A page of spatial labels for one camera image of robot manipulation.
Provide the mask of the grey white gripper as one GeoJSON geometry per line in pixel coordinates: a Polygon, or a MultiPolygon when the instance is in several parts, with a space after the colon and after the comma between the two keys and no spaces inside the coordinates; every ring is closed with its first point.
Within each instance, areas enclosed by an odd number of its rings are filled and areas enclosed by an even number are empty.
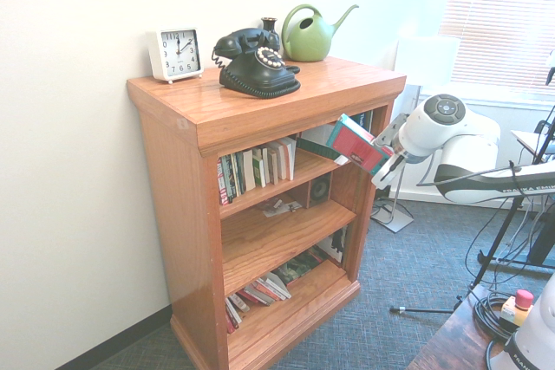
{"type": "Polygon", "coordinates": [[[401,127],[407,122],[408,114],[398,114],[389,125],[379,133],[371,145],[383,153],[382,159],[375,166],[372,183],[377,189],[390,185],[407,164],[406,152],[398,139],[401,127]]]}

